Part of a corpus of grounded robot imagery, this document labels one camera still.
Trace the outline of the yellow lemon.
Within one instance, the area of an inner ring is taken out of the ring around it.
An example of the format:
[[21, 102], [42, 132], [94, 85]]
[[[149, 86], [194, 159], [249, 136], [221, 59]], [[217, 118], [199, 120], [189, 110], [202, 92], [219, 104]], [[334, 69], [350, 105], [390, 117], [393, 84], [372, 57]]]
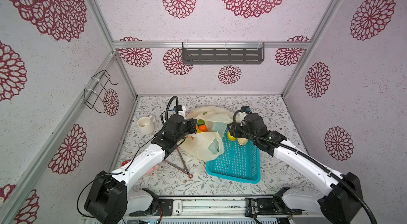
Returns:
[[233, 136], [231, 135], [230, 131], [227, 133], [227, 138], [228, 138], [230, 141], [236, 141], [236, 140], [237, 140], [236, 137], [233, 137]]

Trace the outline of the green apple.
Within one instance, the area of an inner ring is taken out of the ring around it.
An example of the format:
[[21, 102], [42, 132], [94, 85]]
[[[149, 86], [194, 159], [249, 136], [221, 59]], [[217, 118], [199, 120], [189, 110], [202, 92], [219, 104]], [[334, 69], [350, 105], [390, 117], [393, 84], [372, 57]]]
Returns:
[[205, 125], [205, 124], [206, 124], [206, 123], [205, 123], [204, 120], [199, 119], [199, 120], [198, 120], [198, 123], [197, 123], [197, 126], [201, 126], [201, 125]]

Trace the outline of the cream printed plastic bag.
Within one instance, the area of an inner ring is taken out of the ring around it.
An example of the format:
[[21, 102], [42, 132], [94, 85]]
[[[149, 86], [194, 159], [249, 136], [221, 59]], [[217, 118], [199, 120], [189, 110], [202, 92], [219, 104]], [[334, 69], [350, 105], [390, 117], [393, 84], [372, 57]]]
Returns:
[[227, 125], [233, 122], [233, 113], [215, 106], [205, 106], [192, 110], [188, 119], [202, 119], [208, 132], [197, 129], [197, 133], [185, 137], [180, 149], [187, 155], [202, 161], [211, 161], [224, 153], [223, 136]]

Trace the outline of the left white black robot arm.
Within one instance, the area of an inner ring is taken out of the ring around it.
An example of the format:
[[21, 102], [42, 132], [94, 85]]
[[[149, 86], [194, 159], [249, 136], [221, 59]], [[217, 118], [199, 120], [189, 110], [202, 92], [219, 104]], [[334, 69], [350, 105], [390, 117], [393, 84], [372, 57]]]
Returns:
[[185, 107], [179, 104], [177, 96], [170, 98], [164, 114], [163, 127], [142, 153], [137, 153], [129, 163], [111, 173], [101, 171], [88, 184], [89, 194], [84, 209], [78, 211], [80, 215], [102, 224], [117, 224], [124, 216], [137, 212], [163, 214], [159, 197], [154, 192], [142, 189], [130, 194], [130, 190], [148, 171], [179, 148], [188, 135], [196, 133], [198, 123], [197, 119], [186, 118]]

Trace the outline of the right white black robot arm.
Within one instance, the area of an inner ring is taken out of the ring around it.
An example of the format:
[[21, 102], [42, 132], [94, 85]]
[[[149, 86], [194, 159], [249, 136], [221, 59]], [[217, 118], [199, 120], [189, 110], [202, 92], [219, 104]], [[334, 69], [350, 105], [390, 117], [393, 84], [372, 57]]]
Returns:
[[271, 198], [247, 199], [246, 216], [259, 223], [258, 216], [294, 216], [302, 212], [321, 214], [332, 224], [349, 224], [363, 209], [372, 224], [377, 223], [373, 211], [365, 202], [359, 178], [342, 174], [299, 150], [277, 131], [267, 129], [263, 118], [243, 106], [233, 114], [227, 125], [234, 138], [245, 138], [261, 151], [275, 157], [311, 181], [318, 193], [302, 192], [284, 187]]

